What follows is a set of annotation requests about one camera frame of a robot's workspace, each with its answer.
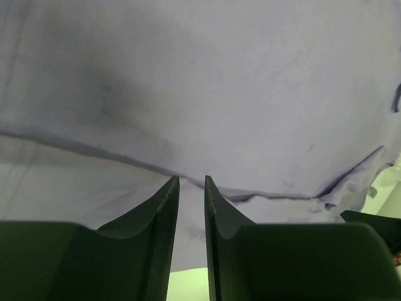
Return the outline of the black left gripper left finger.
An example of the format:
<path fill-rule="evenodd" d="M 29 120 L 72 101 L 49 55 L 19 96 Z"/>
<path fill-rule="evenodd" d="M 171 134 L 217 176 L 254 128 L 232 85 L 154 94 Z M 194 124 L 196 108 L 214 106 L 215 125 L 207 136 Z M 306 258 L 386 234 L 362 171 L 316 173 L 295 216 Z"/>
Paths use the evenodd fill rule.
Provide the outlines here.
<path fill-rule="evenodd" d="M 165 300 L 179 178 L 96 230 L 50 221 L 1 223 L 2 300 Z"/>

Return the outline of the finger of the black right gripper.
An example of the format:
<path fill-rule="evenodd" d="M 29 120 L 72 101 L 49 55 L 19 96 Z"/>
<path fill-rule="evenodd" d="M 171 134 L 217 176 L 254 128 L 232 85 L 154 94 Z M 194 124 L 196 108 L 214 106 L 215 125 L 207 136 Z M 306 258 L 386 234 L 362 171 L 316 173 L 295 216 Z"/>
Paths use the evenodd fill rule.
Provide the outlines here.
<path fill-rule="evenodd" d="M 400 218 L 390 218 L 346 210 L 340 214 L 347 223 L 364 223 L 371 226 L 386 243 L 392 254 L 400 253 Z"/>

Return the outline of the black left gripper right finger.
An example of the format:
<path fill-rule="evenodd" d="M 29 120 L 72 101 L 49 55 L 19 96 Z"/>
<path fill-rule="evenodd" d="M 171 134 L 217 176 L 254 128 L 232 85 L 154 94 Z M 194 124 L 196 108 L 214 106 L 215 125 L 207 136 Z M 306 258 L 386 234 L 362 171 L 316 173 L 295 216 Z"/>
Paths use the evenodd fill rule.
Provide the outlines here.
<path fill-rule="evenodd" d="M 257 224 L 205 178 L 211 300 L 399 300 L 380 235 L 364 223 Z"/>

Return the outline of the lavender t shirt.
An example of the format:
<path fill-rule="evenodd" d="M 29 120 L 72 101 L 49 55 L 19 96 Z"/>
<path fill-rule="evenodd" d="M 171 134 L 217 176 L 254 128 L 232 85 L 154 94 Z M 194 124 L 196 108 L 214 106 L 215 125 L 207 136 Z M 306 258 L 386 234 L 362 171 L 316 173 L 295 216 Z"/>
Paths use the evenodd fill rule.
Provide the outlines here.
<path fill-rule="evenodd" d="M 399 1 L 2 1 L 1 218 L 90 228 L 180 177 L 259 223 L 359 211 L 400 153 Z"/>

